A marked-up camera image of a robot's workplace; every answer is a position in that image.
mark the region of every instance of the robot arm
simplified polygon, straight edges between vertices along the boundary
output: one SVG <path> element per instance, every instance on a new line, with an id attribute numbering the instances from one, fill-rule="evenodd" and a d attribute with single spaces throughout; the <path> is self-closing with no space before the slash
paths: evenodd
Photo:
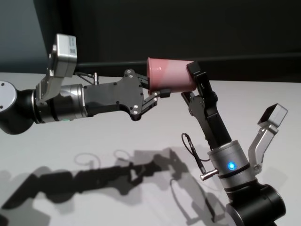
<path id="1" fill-rule="evenodd" d="M 217 96 L 212 91 L 205 72 L 198 63 L 187 65 L 199 95 L 182 93 L 190 114 L 198 120 L 211 151 L 208 153 L 214 170 L 206 172 L 201 164 L 202 180 L 218 175 L 231 203 L 226 206 L 226 218 L 230 226 L 270 226 L 285 215 L 285 204 L 276 190 L 258 183 L 263 156 L 278 132 L 287 110 L 279 104 L 269 107 L 258 124 L 258 135 L 249 149 L 249 161 L 239 142 L 231 141 L 227 129 L 217 111 Z"/>
<path id="2" fill-rule="evenodd" d="M 49 56 L 46 77 L 35 90 L 17 90 L 0 81 L 0 128 L 9 134 L 25 132 L 35 123 L 93 117 L 98 113 L 125 111 L 134 121 L 157 105 L 158 97 L 169 97 L 171 89 L 154 91 L 144 99 L 143 88 L 150 89 L 146 76 L 127 69 L 118 82 L 99 84 L 98 76 L 89 86 L 61 86 L 64 77 L 73 76 L 76 64 L 75 37 L 58 34 Z M 231 203 L 226 216 L 231 226 L 269 226 L 285 214 L 280 195 L 269 185 L 261 185 L 255 177 L 262 168 L 263 155 L 287 110 L 273 105 L 258 123 L 262 128 L 249 149 L 249 161 L 239 142 L 231 137 L 217 111 L 217 95 L 212 91 L 206 72 L 196 62 L 187 65 L 198 89 L 182 93 L 208 141 L 208 153 L 214 170 L 206 172 L 196 154 L 201 179 L 218 175 Z"/>
<path id="3" fill-rule="evenodd" d="M 93 85 L 61 86 L 65 77 L 73 76 L 76 59 L 75 37 L 58 34 L 46 76 L 35 90 L 19 91 L 8 82 L 0 82 L 0 128 L 8 134 L 20 134 L 34 122 L 74 120 L 113 111 L 125 111 L 137 121 L 157 105 L 159 97 L 170 96 L 169 89 L 162 89 L 144 99 L 148 79 L 131 69 L 118 82 L 98 84 L 94 75 Z"/>

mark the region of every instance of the white table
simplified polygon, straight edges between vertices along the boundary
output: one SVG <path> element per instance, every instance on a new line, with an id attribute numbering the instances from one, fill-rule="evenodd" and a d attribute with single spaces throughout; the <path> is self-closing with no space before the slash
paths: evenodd
<path id="1" fill-rule="evenodd" d="M 12 82 L 18 89 L 33 89 L 41 77 L 0 73 L 0 80 Z M 101 78 L 102 82 L 113 80 Z M 65 81 L 65 84 L 72 83 L 84 84 L 84 81 L 79 78 Z M 277 225 L 296 225 L 301 201 L 298 168 L 301 84 L 211 83 L 219 97 L 220 115 L 232 139 L 239 140 L 246 154 L 264 110 L 275 103 L 289 110 L 266 152 L 263 171 L 258 178 L 261 183 L 277 189 L 286 203 L 287 214 L 276 222 Z M 107 187 L 75 193 L 62 203 L 53 203 L 39 192 L 34 199 L 28 198 L 17 208 L 0 210 L 0 215 L 9 220 L 9 226 L 183 226 L 188 219 L 191 225 L 226 225 L 222 215 L 228 203 L 227 195 L 216 176 L 200 181 L 199 169 L 182 145 L 183 132 L 191 136 L 200 157 L 206 158 L 208 145 L 204 134 L 196 119 L 190 116 L 180 94 L 160 99 L 158 106 L 137 122 L 131 121 L 125 112 L 114 112 L 72 122 L 33 125 L 17 136 L 0 131 L 1 206 L 30 174 L 38 178 L 43 174 L 69 171 L 75 176 L 81 170 L 87 172 L 99 167 L 109 168 L 108 172 L 113 173 L 113 166 L 126 167 L 129 161 L 134 165 L 147 164 L 158 158 L 163 159 L 166 167 L 153 176 L 143 177 L 143 182 L 131 188 L 128 188 L 130 183 L 126 176 L 117 177 L 110 183 L 117 189 Z M 168 161 L 170 154 L 180 159 L 173 166 Z M 206 168 L 213 167 L 206 163 Z M 175 172 L 182 173 L 182 177 L 172 180 Z M 51 184 L 59 187 L 59 181 L 66 180 L 53 180 Z M 32 187 L 33 191 L 37 189 L 34 184 Z M 120 194 L 119 190 L 128 191 L 128 194 Z M 206 199 L 215 211 L 215 218 L 221 218 L 217 223 L 211 221 Z"/>

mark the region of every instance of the qr code label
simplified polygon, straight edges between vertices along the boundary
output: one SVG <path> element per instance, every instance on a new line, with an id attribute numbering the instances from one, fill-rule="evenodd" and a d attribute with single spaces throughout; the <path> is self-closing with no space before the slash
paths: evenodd
<path id="1" fill-rule="evenodd" d="M 76 49 L 71 48 L 71 49 L 70 49 L 70 53 L 76 54 Z"/>

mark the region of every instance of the plastic cup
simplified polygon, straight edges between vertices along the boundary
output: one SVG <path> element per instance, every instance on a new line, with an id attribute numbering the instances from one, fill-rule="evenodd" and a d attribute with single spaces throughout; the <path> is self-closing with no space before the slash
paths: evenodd
<path id="1" fill-rule="evenodd" d="M 171 92 L 188 92 L 196 89 L 186 66 L 193 61 L 152 59 L 147 60 L 147 77 L 150 93 L 161 89 Z"/>

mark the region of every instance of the black cable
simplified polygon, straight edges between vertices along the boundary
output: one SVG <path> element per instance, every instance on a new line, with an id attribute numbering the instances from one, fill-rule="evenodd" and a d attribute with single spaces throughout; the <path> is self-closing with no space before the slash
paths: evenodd
<path id="1" fill-rule="evenodd" d="M 85 80 L 87 83 L 93 85 L 92 82 L 90 82 L 88 79 L 85 79 L 83 76 L 81 76 L 81 75 L 79 75 L 79 74 L 75 74 L 75 75 L 79 76 L 82 80 Z"/>
<path id="2" fill-rule="evenodd" d="M 187 147 L 187 145 L 186 145 L 186 143 L 185 143 L 185 141 L 184 141 L 184 136 L 187 138 L 188 143 L 189 143 L 189 145 L 190 145 L 190 147 L 191 147 L 191 150 Z M 188 151 L 192 156 L 195 157 L 195 155 L 196 155 L 196 156 L 198 157 L 198 154 L 197 154 L 197 152 L 196 152 L 196 149 L 194 148 L 194 145 L 193 145 L 193 143 L 192 143 L 192 141 L 191 141 L 189 135 L 188 135 L 187 133 L 182 133 L 181 137 L 182 137 L 182 142 L 183 142 L 184 146 L 186 147 L 187 151 Z"/>
<path id="3" fill-rule="evenodd" d="M 75 72 L 74 74 L 75 74 L 75 75 L 87 76 L 87 77 L 89 77 L 89 78 L 93 78 L 93 75 L 91 75 L 91 74 L 86 74 L 86 73 L 83 73 L 83 72 Z"/>

